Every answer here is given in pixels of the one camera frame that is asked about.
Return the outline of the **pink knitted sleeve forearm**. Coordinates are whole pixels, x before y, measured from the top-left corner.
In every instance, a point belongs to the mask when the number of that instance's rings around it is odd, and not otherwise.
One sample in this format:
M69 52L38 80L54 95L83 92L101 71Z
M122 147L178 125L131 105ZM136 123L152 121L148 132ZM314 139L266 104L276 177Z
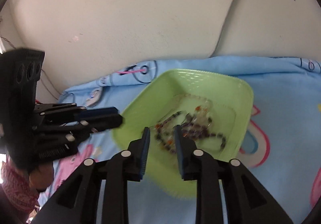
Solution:
M1 177L1 202L19 213L30 214L38 202L39 193L30 187L25 176L16 169L11 159L3 163Z

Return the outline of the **hand holding other gripper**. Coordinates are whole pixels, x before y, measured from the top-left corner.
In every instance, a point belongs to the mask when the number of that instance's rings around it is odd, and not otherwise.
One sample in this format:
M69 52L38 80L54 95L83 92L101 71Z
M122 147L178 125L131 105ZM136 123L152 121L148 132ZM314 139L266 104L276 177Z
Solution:
M54 181L54 167L53 163L39 165L37 169L29 174L29 186L31 189L42 193Z

